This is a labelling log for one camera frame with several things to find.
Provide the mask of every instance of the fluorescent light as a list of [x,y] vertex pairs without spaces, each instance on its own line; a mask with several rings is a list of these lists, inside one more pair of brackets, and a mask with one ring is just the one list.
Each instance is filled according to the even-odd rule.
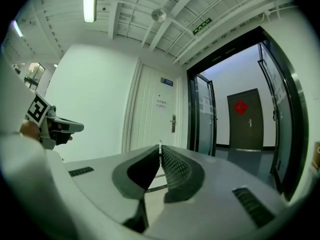
[[16,22],[15,20],[13,20],[13,21],[12,21],[12,24],[13,24],[13,27],[14,27],[16,33],[19,35],[19,37],[22,38],[23,35],[22,35],[22,32],[21,32],[21,30],[20,30],[17,22]]
[[97,18],[97,0],[83,0],[84,21],[92,23]]

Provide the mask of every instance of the ceiling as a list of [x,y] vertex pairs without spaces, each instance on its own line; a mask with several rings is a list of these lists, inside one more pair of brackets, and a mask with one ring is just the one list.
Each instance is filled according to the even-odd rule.
[[[58,63],[83,31],[91,30],[110,39],[139,40],[183,65],[250,21],[267,21],[271,12],[292,6],[293,0],[97,0],[96,21],[86,23],[83,0],[28,0],[16,17],[23,37],[10,27],[3,51],[12,64],[31,58]],[[167,13],[161,23],[151,18],[158,8]],[[212,22],[194,36],[208,18]]]

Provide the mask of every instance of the red diamond decoration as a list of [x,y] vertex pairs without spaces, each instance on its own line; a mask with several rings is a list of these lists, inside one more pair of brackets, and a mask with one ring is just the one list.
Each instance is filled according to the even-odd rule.
[[247,104],[245,104],[243,101],[239,100],[235,106],[234,106],[234,110],[237,111],[240,115],[242,115],[246,109],[247,109]]

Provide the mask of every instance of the person's hand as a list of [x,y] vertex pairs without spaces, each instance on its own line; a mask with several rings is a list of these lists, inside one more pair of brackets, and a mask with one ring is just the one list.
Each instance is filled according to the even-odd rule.
[[23,120],[20,128],[20,133],[25,137],[29,137],[31,139],[36,140],[37,142],[40,139],[40,131],[38,126],[35,122],[29,120]]

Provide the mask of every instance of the blue sign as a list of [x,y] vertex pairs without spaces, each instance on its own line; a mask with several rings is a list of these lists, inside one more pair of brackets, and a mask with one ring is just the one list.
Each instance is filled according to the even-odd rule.
[[165,85],[168,85],[168,86],[174,86],[174,82],[173,81],[170,81],[168,79],[165,79],[163,77],[161,77],[161,83],[165,84]]

